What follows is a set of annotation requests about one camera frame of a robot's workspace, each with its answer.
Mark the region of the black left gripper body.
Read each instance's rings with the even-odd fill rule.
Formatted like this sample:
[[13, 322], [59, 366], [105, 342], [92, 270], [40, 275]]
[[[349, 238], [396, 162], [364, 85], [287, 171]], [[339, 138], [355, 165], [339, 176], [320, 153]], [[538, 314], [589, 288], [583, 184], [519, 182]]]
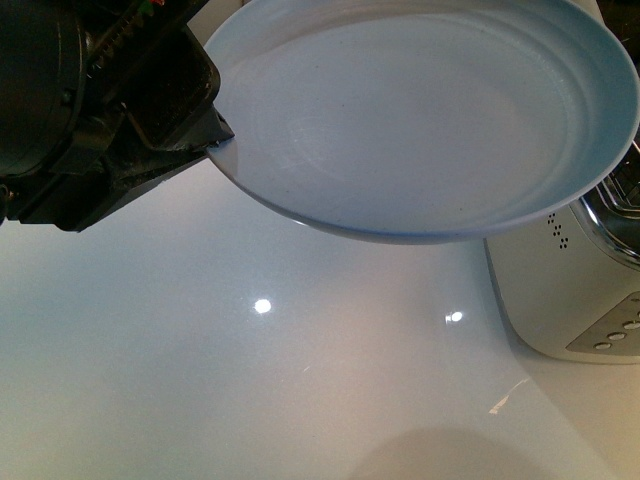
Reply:
[[92, 22], [188, 26], [199, 1], [5, 1], [1, 5], [1, 217], [82, 231], [201, 161], [208, 148], [145, 147], [84, 115]]

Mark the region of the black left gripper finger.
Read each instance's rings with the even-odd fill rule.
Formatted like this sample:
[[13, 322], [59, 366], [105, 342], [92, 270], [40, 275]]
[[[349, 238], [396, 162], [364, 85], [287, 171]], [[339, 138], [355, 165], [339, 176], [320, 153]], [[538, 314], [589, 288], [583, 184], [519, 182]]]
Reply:
[[220, 75], [188, 26], [92, 22], [84, 115], [127, 119], [155, 151], [199, 151], [234, 137], [214, 107]]

